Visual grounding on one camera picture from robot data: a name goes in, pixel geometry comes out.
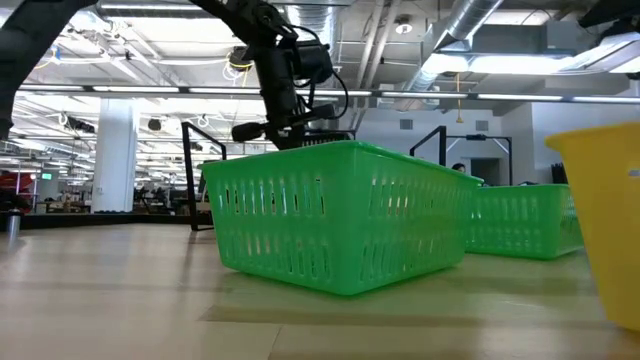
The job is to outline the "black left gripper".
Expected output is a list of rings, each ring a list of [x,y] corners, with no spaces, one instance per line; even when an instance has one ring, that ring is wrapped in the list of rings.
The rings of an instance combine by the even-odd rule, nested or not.
[[[235,142],[246,142],[265,136],[277,149],[284,150],[286,142],[276,128],[285,127],[289,127],[288,149],[330,142],[327,131],[314,130],[310,123],[328,120],[334,115],[334,107],[327,104],[314,107],[308,112],[304,111],[294,84],[300,62],[300,50],[295,40],[285,38],[284,43],[280,44],[275,37],[262,37],[256,44],[255,66],[267,123],[248,122],[235,125],[231,130]]]

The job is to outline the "black plastic slotted basket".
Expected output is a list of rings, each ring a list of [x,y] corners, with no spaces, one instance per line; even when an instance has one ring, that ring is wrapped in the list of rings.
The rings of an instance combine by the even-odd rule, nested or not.
[[[353,131],[338,131],[326,129],[291,129],[280,131],[273,144],[279,150],[289,150],[309,147],[335,141],[354,140]]]

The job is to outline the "green plastic slotted basket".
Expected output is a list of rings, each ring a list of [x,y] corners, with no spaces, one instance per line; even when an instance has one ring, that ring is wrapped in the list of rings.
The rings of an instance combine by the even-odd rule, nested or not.
[[[355,295],[457,265],[479,179],[358,141],[205,164],[224,266]]]
[[[552,260],[583,247],[566,184],[482,187],[473,194],[468,253]]]

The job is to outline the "yellow plastic slotted basket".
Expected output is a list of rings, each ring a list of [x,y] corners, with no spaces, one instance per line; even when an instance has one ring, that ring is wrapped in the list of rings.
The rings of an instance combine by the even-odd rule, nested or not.
[[[607,318],[640,331],[640,122],[548,136],[565,167]]]

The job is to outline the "long ceiling light strip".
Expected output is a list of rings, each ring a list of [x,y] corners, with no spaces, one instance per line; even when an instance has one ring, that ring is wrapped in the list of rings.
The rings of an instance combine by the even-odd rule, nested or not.
[[[24,84],[18,95],[42,94],[86,97],[132,97],[132,98],[214,98],[214,97],[258,97],[259,88],[252,87],[167,87],[167,86],[111,86],[111,85],[59,85]],[[640,97],[605,95],[541,95],[541,94],[500,94],[477,92],[406,92],[380,90],[349,90],[348,97],[411,100],[464,100],[464,101],[505,101],[578,103],[607,105],[640,105]]]

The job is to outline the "white building pillar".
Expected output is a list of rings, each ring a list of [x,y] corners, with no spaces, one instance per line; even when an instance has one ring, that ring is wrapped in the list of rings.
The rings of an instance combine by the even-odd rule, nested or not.
[[[133,100],[101,100],[92,181],[93,213],[132,211],[138,129],[139,111]]]

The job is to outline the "red machine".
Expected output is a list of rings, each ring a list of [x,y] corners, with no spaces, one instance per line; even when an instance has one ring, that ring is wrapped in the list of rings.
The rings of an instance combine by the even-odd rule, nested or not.
[[[30,173],[6,173],[0,175],[0,189],[22,193],[34,183]]]

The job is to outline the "black metal shelf side frame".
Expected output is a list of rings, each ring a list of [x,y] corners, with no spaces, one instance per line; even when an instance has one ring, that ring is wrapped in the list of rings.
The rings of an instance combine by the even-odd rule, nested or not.
[[[447,127],[444,125],[437,126],[433,131],[428,133],[425,137],[419,140],[415,145],[409,149],[409,155],[414,157],[416,150],[424,145],[430,139],[438,137],[438,164],[440,166],[446,166],[446,148],[447,148]]]
[[[194,183],[193,163],[192,163],[192,153],[191,153],[191,139],[190,139],[191,130],[193,130],[198,135],[202,136],[205,140],[209,140],[214,145],[216,145],[221,151],[221,158],[223,160],[227,159],[227,147],[224,143],[208,135],[203,130],[200,130],[197,126],[188,122],[181,123],[183,159],[185,163],[185,173],[186,173],[186,181],[187,181],[187,203],[188,203],[189,220],[190,220],[189,225],[192,232],[199,232],[199,231],[204,231],[204,228],[200,227],[199,215],[198,215],[197,204],[196,204],[195,183]]]

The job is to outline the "black background frame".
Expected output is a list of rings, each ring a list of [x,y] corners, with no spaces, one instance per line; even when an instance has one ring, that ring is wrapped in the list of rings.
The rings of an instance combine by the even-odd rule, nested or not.
[[[447,139],[466,140],[466,141],[493,141],[498,147],[500,147],[508,156],[508,184],[514,185],[513,180],[513,140],[511,137],[504,136],[487,136],[483,134],[469,134],[469,135],[447,135]]]

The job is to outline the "silver ventilation duct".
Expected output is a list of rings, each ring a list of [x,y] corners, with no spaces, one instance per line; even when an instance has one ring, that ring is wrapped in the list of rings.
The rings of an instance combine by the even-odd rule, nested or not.
[[[403,90],[426,92],[437,77],[446,72],[440,51],[453,47],[454,52],[471,49],[473,36],[499,8],[504,0],[455,0],[448,17],[429,25],[421,43],[424,61],[405,83]]]

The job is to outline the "black aluminium table frame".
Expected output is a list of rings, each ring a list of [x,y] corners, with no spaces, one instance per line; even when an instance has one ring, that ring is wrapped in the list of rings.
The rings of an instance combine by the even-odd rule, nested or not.
[[[192,220],[190,216],[133,213],[23,215],[20,229],[33,230],[136,223],[190,225]]]

